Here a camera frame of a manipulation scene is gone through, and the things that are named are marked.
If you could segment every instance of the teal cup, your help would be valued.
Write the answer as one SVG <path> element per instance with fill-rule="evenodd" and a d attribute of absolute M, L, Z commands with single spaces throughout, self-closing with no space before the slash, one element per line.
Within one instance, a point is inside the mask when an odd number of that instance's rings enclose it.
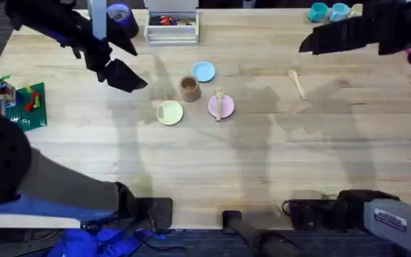
<path fill-rule="evenodd" d="M 338 3 L 333 5 L 333 11 L 329 16 L 330 21 L 341 21 L 348 18 L 348 13 L 350 12 L 350 7 L 346 4 Z"/>
<path fill-rule="evenodd" d="M 324 3 L 314 3 L 310 7 L 308 13 L 308 19 L 310 22 L 319 22 L 325 19 L 326 14 L 328 14 L 328 6 Z"/>

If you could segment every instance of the yellow plate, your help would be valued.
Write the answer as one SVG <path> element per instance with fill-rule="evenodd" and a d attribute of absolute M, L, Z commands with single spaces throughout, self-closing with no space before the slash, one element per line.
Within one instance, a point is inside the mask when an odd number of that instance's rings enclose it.
<path fill-rule="evenodd" d="M 156 118 L 164 125 L 175 125 L 183 118 L 183 107 L 176 101 L 165 101 L 156 109 Z"/>

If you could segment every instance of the blue cup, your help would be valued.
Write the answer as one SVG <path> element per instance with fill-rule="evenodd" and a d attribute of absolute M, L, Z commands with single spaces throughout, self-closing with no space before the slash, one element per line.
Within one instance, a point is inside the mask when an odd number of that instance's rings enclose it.
<path fill-rule="evenodd" d="M 325 19 L 328 14 L 328 6 L 324 3 L 314 3 L 308 13 L 310 22 L 319 22 Z"/>
<path fill-rule="evenodd" d="M 132 39 L 139 33 L 139 25 L 129 6 L 120 3 L 112 4 L 107 7 L 107 14 L 123 27 L 128 38 Z"/>
<path fill-rule="evenodd" d="M 348 13 L 350 12 L 350 7 L 346 4 L 337 3 L 333 5 L 333 12 L 329 16 L 330 21 L 341 21 L 348 17 Z"/>

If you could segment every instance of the blue plate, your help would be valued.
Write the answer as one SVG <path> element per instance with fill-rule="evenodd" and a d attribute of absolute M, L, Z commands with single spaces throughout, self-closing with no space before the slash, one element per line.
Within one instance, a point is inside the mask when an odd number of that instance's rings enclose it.
<path fill-rule="evenodd" d="M 191 75 L 195 76 L 199 82 L 209 82 L 215 76 L 215 67 L 207 61 L 199 61 L 191 67 Z"/>

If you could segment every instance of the small cup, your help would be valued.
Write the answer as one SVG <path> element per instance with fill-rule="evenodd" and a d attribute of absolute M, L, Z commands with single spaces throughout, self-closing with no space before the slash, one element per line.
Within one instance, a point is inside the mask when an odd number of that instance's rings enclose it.
<path fill-rule="evenodd" d="M 329 16 L 330 21 L 341 21 L 348 17 L 350 7 L 346 4 L 337 3 L 333 5 L 333 12 Z"/>
<path fill-rule="evenodd" d="M 180 90 L 183 100 L 187 102 L 194 102 L 201 97 L 199 81 L 193 76 L 184 76 L 180 80 Z"/>
<path fill-rule="evenodd" d="M 132 39 L 139 33 L 139 25 L 129 6 L 125 4 L 112 4 L 107 8 L 107 14 L 123 27 L 128 38 Z"/>
<path fill-rule="evenodd" d="M 362 8 L 362 4 L 355 4 L 354 6 L 352 6 L 350 14 L 348 14 L 348 18 L 362 16 Z"/>
<path fill-rule="evenodd" d="M 310 7 L 308 19 L 310 20 L 310 22 L 319 22 L 325 19 L 327 13 L 327 5 L 325 5 L 324 3 L 314 3 L 312 7 Z"/>

